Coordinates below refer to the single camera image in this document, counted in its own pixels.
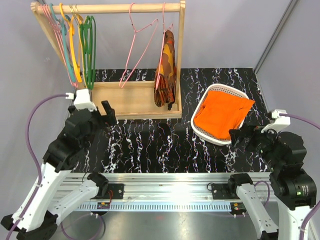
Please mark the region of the orange trousers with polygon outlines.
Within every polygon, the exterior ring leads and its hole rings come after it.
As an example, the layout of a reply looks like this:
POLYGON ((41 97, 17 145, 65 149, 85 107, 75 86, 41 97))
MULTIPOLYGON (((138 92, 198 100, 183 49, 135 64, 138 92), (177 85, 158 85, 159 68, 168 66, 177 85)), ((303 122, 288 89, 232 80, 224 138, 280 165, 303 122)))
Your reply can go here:
POLYGON ((239 128, 254 103, 254 100, 222 91, 209 91, 194 123, 219 140, 230 140, 229 130, 239 128))

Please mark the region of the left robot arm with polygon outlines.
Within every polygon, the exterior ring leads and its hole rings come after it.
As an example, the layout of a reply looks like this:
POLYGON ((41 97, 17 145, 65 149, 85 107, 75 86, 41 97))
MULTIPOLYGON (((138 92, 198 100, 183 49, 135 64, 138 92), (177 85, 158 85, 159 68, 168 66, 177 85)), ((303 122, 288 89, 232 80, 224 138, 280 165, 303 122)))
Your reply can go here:
POLYGON ((58 225, 83 202, 110 194, 108 179, 93 172, 75 190, 53 202, 59 186, 90 147, 96 132, 117 123, 115 110, 109 102, 105 100, 101 104, 105 115, 97 109, 69 107, 70 117, 48 146, 40 174, 28 196, 15 213, 4 216, 0 222, 10 233, 16 232, 18 240, 48 240, 58 225))

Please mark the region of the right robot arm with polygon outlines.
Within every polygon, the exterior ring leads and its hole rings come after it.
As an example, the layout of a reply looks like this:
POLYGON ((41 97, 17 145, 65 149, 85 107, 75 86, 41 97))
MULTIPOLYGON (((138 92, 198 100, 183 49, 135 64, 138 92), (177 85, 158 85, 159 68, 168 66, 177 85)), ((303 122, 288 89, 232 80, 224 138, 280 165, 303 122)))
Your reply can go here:
POLYGON ((247 173, 232 174, 227 193, 240 198, 254 225, 259 240, 306 240, 309 220, 320 207, 316 202, 317 187, 303 169, 307 154, 303 139, 292 132, 263 130, 245 125, 229 131, 231 144, 236 146, 248 138, 247 150, 256 151, 270 169, 269 182, 276 196, 279 223, 270 218, 247 173))

